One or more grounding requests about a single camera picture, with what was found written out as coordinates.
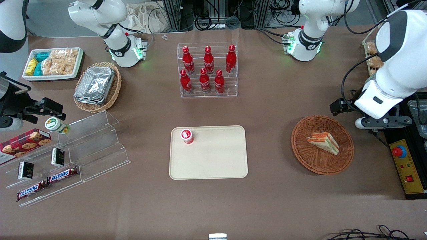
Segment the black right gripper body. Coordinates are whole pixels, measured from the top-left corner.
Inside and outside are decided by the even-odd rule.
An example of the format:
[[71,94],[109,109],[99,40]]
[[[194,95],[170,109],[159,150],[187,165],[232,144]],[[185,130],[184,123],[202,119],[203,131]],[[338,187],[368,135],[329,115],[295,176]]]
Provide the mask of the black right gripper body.
[[1,72],[1,116],[14,116],[32,105],[32,99],[28,92],[31,90],[26,84],[15,81],[6,72]]

